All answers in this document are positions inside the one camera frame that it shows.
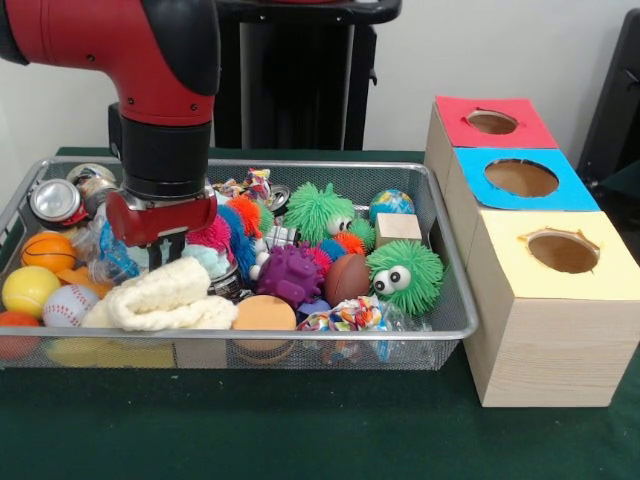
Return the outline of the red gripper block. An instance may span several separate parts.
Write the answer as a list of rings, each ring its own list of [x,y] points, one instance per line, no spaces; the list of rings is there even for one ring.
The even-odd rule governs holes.
[[[179,201],[140,199],[129,192],[110,192],[106,215],[118,240],[127,246],[148,245],[149,270],[162,266],[163,237],[198,231],[210,225],[217,213],[214,196]],[[169,238],[169,261],[181,258],[184,236]]]

